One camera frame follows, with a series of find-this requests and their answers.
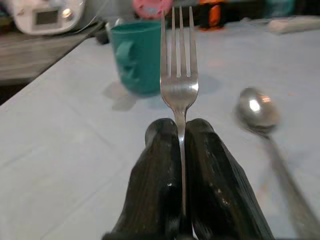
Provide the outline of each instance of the green mug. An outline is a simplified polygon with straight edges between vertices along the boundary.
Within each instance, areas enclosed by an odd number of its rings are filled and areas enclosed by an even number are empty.
[[[141,21],[115,26],[111,44],[122,84],[137,95],[159,93],[161,23]]]

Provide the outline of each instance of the white appliance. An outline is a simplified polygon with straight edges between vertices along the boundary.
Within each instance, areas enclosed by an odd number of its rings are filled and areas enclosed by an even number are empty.
[[[96,12],[91,0],[4,0],[18,29],[29,35],[54,35],[86,26]]]

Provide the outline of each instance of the white table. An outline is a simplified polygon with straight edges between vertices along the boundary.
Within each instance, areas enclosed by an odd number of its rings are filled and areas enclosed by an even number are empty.
[[[270,160],[232,110],[243,88],[277,103],[274,138],[320,218],[320,31],[273,35],[253,26],[197,34],[199,97],[242,165],[275,237],[295,237]],[[0,239],[98,240],[122,210],[148,125],[173,117],[160,96],[118,83],[110,45],[88,39],[0,107]]]

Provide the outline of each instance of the pink object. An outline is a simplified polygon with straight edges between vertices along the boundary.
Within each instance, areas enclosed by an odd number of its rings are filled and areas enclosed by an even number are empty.
[[[162,11],[167,14],[173,0],[133,0],[135,12],[144,19],[160,19]]]

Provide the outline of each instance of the fork handle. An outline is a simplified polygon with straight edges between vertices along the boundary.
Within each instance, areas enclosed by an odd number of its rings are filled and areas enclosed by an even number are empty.
[[[186,133],[186,112],[179,111],[174,112],[175,124],[178,130],[178,139],[181,155],[181,176],[182,176],[182,203],[181,203],[181,223],[180,233],[191,234],[191,217],[189,208],[189,195],[188,195],[188,184],[187,184],[187,165],[185,156],[185,133]]]

